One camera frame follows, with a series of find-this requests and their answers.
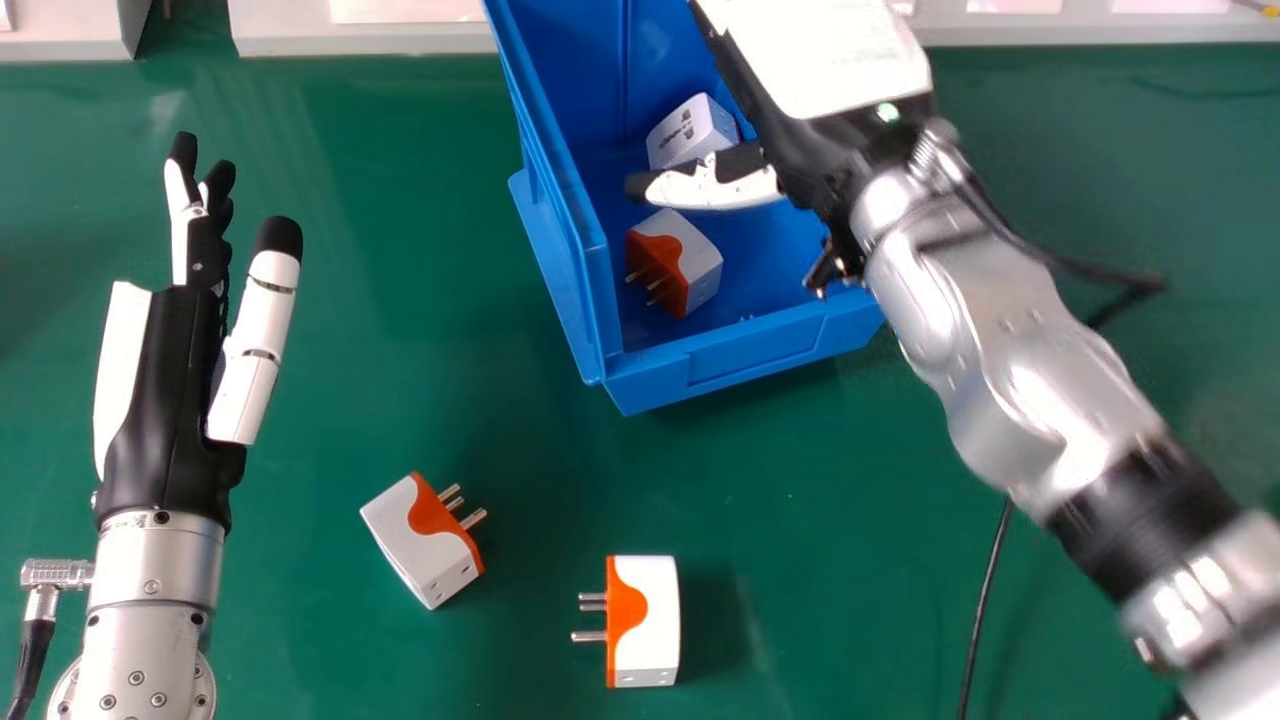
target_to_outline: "blue box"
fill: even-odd
[[[485,0],[520,126],[509,182],[582,382],[625,415],[867,345],[883,322],[861,288],[801,286],[826,237],[787,202],[686,217],[719,249],[719,293],[685,320],[623,283],[627,231],[655,211],[623,192],[645,135],[709,92],[754,137],[685,0]]]

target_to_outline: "green tabletop surface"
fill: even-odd
[[[90,413],[110,283],[168,282],[173,135],[239,165],[239,249],[306,232],[275,398],[232,496],[219,717],[951,716],[1000,497],[882,331],[869,347],[625,419],[581,383],[507,178],[498,59],[241,60],[225,12],[155,13],[132,64],[0,68],[0,682],[28,556],[92,556]],[[1107,336],[1175,433],[1280,509],[1276,46],[933,53],[945,113],[1029,237],[1165,270]],[[1066,281],[1082,313],[1106,292]],[[486,574],[428,612],[360,507],[417,469],[489,510]],[[671,689],[575,646],[609,553],[677,557]],[[70,596],[40,705],[79,647]],[[1019,518],[975,719],[1155,717],[1171,684]]]

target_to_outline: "green led indicator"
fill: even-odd
[[[902,115],[899,114],[897,105],[892,102],[881,102],[876,106],[876,117],[878,117],[881,122],[888,124],[896,123]]]

